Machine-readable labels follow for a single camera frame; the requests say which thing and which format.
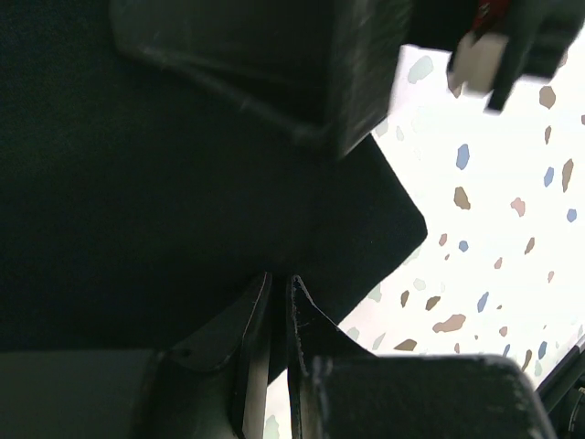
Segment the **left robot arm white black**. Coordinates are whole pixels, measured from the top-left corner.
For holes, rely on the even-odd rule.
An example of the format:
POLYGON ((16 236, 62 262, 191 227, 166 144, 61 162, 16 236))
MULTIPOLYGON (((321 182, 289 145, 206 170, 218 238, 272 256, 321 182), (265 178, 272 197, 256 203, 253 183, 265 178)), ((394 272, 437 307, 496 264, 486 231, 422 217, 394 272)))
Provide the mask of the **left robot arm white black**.
MULTIPOLYGON (((4 438, 260 438, 271 277, 168 351, 1 357, 4 438)), ((581 438, 584 345, 533 388, 497 355, 378 357, 293 277, 282 315, 295 438, 581 438)))

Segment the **black t shirt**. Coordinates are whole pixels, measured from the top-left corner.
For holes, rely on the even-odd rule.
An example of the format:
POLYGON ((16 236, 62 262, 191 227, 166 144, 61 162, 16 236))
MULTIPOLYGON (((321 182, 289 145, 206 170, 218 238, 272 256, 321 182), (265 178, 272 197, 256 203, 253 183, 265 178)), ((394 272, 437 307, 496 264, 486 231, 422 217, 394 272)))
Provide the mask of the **black t shirt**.
POLYGON ((347 155, 116 47, 113 1, 1 4, 1 347, 169 348, 249 281, 343 319, 425 240, 373 130, 347 155))

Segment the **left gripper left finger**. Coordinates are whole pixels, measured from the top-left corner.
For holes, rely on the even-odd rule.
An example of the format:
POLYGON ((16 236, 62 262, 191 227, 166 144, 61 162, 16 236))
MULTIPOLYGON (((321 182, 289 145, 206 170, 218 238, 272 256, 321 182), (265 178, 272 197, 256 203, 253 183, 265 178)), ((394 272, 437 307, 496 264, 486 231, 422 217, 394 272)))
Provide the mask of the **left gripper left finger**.
POLYGON ((271 276, 167 351, 10 352, 4 438, 260 438, 271 276))

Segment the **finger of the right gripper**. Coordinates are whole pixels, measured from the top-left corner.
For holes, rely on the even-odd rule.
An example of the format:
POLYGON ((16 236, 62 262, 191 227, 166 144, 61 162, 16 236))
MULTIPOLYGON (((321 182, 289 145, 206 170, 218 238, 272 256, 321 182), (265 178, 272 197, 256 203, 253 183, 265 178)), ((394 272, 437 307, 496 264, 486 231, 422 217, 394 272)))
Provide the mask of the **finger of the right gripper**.
POLYGON ((113 1, 124 55, 232 100, 323 154, 387 116, 409 1, 113 1))

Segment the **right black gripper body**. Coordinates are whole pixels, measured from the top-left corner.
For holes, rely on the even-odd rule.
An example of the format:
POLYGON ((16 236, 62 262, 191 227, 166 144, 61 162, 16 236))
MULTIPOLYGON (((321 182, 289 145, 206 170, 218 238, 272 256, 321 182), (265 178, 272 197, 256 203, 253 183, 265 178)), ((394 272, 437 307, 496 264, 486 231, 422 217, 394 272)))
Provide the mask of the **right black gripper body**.
POLYGON ((555 76, 583 25, 582 1, 416 1, 410 44, 449 51, 449 89, 501 112, 519 79, 555 76))

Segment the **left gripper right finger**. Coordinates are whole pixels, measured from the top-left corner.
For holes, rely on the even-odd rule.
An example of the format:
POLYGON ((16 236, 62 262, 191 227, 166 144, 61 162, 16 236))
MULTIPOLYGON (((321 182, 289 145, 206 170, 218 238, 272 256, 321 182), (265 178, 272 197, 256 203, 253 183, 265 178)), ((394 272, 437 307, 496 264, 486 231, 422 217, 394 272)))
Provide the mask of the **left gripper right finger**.
POLYGON ((287 287, 292 436, 547 439, 556 433, 530 381, 496 355, 378 357, 287 287))

